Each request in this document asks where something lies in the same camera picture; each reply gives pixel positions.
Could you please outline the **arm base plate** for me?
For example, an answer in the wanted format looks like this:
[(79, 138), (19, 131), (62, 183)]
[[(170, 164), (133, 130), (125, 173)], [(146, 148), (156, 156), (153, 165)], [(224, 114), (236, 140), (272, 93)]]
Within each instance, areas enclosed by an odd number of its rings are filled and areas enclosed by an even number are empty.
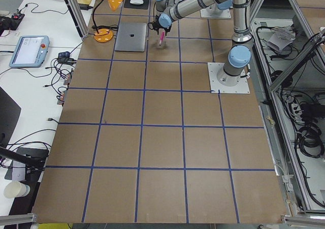
[(216, 8), (205, 8), (200, 10), (201, 18), (206, 19), (220, 19), (220, 20), (230, 20), (231, 13), (229, 9), (220, 10)]
[(209, 62), (207, 65), (211, 93), (250, 94), (244, 70), (241, 75), (232, 77), (224, 72), (222, 62)]

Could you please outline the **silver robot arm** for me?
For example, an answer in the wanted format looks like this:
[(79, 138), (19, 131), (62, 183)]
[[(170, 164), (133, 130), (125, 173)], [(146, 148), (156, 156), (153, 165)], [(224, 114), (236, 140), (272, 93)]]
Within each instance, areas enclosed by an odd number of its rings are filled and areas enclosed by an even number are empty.
[(169, 32), (172, 23), (195, 12), (204, 19), (233, 20), (233, 46), (227, 61), (216, 77), (224, 86), (236, 86), (243, 69), (251, 59), (250, 0), (155, 0), (154, 19), (148, 23), (151, 30)]

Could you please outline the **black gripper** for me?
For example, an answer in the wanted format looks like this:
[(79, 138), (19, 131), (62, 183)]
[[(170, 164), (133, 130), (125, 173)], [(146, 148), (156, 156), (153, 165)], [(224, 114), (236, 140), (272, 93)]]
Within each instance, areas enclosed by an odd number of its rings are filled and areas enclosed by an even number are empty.
[(149, 28), (150, 30), (154, 30), (154, 31), (156, 31), (157, 34), (159, 34), (159, 30), (160, 30), (160, 29), (163, 29), (163, 30), (165, 31), (165, 34), (169, 33), (170, 30), (171, 30), (171, 27), (168, 27), (168, 28), (164, 28), (164, 27), (162, 27), (162, 26), (159, 24), (158, 21), (149, 22), (149, 23), (148, 23), (148, 28)]

